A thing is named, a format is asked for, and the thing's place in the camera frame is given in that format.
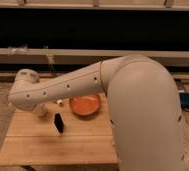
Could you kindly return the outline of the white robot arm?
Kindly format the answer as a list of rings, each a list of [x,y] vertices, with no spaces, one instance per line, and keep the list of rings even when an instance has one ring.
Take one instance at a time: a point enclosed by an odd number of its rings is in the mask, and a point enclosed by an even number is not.
[[[36,71],[22,69],[9,102],[43,115],[45,102],[101,92],[120,171],[185,171],[177,85],[163,65],[144,55],[101,61],[44,82]]]

